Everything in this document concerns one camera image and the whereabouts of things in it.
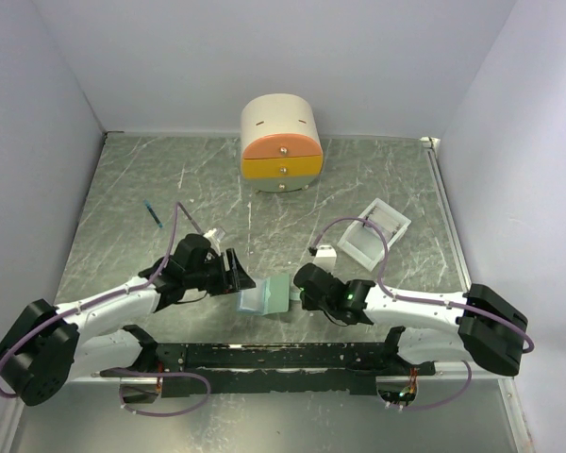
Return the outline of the mint green card holder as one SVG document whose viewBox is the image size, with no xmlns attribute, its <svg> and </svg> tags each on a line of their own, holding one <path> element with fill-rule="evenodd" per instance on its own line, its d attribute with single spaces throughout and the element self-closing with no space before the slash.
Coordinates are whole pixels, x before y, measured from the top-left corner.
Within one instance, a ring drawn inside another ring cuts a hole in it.
<svg viewBox="0 0 566 453">
<path fill-rule="evenodd" d="M 258 279 L 253 289 L 243 290 L 238 298 L 237 312 L 271 315 L 290 310 L 292 302 L 300 300 L 300 290 L 289 274 Z"/>
</svg>

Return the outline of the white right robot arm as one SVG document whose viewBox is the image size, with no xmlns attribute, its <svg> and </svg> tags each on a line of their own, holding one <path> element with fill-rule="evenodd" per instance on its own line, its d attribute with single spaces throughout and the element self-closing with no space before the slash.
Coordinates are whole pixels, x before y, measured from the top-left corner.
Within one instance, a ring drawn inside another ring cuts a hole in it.
<svg viewBox="0 0 566 453">
<path fill-rule="evenodd" d="M 372 280 L 342 282 L 313 263 L 296 272 L 293 284 L 304 310 L 320 310 L 346 325 L 434 330 L 431 337 L 405 332 L 382 351 L 382 366 L 392 375 L 404 374 L 414 362 L 472 361 L 513 378 L 522 355 L 534 350 L 526 316 L 483 284 L 474 283 L 465 293 L 420 293 Z"/>
</svg>

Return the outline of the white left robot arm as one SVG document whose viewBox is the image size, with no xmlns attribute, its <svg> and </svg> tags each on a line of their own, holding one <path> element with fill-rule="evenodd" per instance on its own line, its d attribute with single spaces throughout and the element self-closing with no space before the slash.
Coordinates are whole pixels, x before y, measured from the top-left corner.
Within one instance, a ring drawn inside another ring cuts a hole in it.
<svg viewBox="0 0 566 453">
<path fill-rule="evenodd" d="M 208 238 L 190 233 L 111 290 L 56 306 L 28 304 L 0 341 L 0 396 L 32 407 L 93 372 L 158 372 L 158 342 L 131 319 L 179 305 L 189 290 L 217 296 L 255 286 L 234 249 L 219 254 Z"/>
</svg>

